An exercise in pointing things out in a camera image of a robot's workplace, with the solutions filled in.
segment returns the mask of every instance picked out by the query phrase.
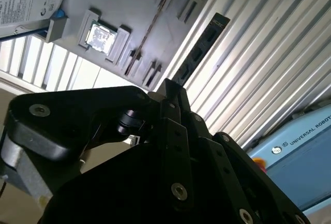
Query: corrugated metal wall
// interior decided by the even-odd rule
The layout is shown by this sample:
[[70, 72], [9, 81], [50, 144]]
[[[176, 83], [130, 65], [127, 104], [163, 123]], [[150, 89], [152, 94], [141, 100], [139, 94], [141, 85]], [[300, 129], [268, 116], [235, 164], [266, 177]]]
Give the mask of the corrugated metal wall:
[[331, 0], [209, 0], [164, 77], [215, 12], [231, 22], [185, 85], [211, 133], [245, 147], [331, 95]]

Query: small metal part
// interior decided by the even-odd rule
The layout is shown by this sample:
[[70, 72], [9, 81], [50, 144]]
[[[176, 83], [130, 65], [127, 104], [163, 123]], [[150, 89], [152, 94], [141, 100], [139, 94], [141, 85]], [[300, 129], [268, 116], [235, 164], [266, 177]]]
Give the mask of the small metal part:
[[272, 152], [273, 154], [280, 154], [280, 153], [281, 153], [281, 147], [279, 147], [279, 146], [275, 146], [275, 147], [273, 147], [273, 148], [271, 149], [271, 152]]
[[171, 191], [178, 200], [185, 201], [187, 199], [187, 191], [182, 184], [174, 183], [171, 185]]
[[50, 109], [42, 104], [34, 104], [30, 106], [29, 111], [32, 115], [37, 117], [47, 117], [51, 114]]
[[242, 220], [244, 221], [245, 224], [253, 224], [254, 223], [252, 216], [247, 212], [247, 210], [241, 208], [239, 210], [239, 214], [240, 214], [240, 217], [242, 218]]
[[202, 118], [200, 116], [198, 116], [197, 114], [194, 115], [194, 118], [198, 121], [201, 122]]
[[295, 215], [295, 218], [298, 220], [298, 222], [299, 222], [300, 224], [305, 224], [304, 220], [302, 220], [302, 218], [301, 218], [300, 216]]
[[224, 139], [225, 142], [229, 142], [230, 141], [229, 137], [226, 136], [226, 135], [222, 135], [222, 138]]

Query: light blue control box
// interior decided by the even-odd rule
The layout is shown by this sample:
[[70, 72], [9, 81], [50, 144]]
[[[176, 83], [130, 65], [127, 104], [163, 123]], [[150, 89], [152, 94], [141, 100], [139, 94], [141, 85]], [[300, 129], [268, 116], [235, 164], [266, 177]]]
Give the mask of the light blue control box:
[[274, 132], [250, 153], [274, 183], [309, 215], [331, 204], [331, 104]]

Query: black bar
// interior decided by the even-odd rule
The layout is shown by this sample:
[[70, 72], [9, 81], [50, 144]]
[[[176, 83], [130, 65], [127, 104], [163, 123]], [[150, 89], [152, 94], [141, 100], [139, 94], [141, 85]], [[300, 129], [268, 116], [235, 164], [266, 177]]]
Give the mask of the black bar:
[[217, 38], [221, 35], [229, 21], [229, 18], [224, 17], [219, 13], [214, 15], [190, 53], [187, 55], [172, 81], [184, 86], [207, 52], [214, 45]]

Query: silver screw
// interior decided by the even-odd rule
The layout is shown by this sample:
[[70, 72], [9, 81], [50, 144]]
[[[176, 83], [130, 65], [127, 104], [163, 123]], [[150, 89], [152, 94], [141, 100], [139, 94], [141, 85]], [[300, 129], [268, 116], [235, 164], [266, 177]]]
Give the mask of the silver screw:
[[246, 223], [246, 224], [254, 223], [252, 216], [247, 212], [247, 210], [241, 208], [239, 210], [239, 214], [240, 214], [240, 217], [242, 218], [242, 220], [244, 221], [244, 223]]
[[299, 221], [300, 224], [305, 224], [304, 220], [302, 220], [300, 216], [295, 215], [295, 218]]
[[187, 191], [180, 183], [174, 183], [171, 185], [171, 191], [178, 200], [185, 201], [187, 199]]
[[280, 154], [280, 153], [281, 153], [281, 147], [279, 147], [279, 146], [275, 146], [275, 147], [273, 147], [273, 148], [271, 149], [271, 152], [272, 152], [273, 154]]
[[198, 116], [197, 114], [194, 115], [194, 118], [198, 121], [201, 122], [202, 118], [200, 116]]
[[225, 142], [229, 142], [230, 141], [229, 137], [226, 136], [226, 135], [222, 135], [222, 138], [224, 139]]
[[34, 104], [29, 107], [29, 111], [32, 115], [37, 117], [46, 117], [51, 114], [50, 109], [42, 104]]
[[140, 99], [142, 99], [142, 100], [145, 99], [145, 96], [144, 96], [143, 94], [141, 94], [141, 93], [137, 94], [137, 96], [138, 96]]

